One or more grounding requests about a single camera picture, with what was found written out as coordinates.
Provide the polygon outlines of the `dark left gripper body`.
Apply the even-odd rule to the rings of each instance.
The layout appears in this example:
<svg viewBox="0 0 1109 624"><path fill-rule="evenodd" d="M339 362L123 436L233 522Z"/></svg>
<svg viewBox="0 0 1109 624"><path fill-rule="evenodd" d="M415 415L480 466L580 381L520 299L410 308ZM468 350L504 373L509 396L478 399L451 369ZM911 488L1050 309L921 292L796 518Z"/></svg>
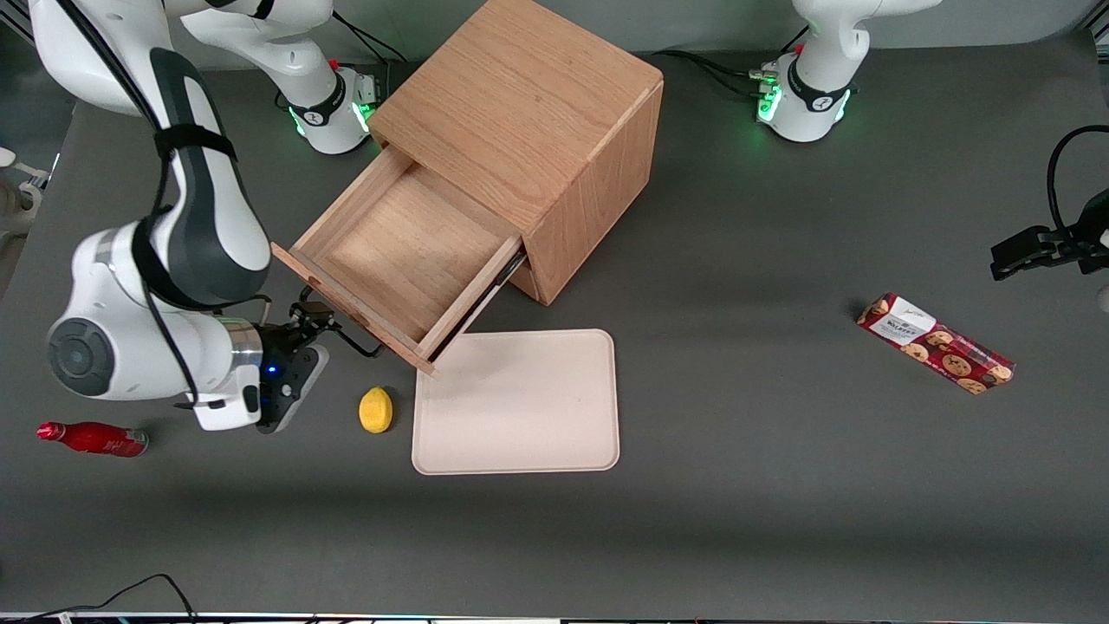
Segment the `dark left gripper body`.
<svg viewBox="0 0 1109 624"><path fill-rule="evenodd" d="M1081 274L1108 269L1108 195L1103 190L1089 198L1074 224L1074 238L1086 253L1078 260Z"/></svg>

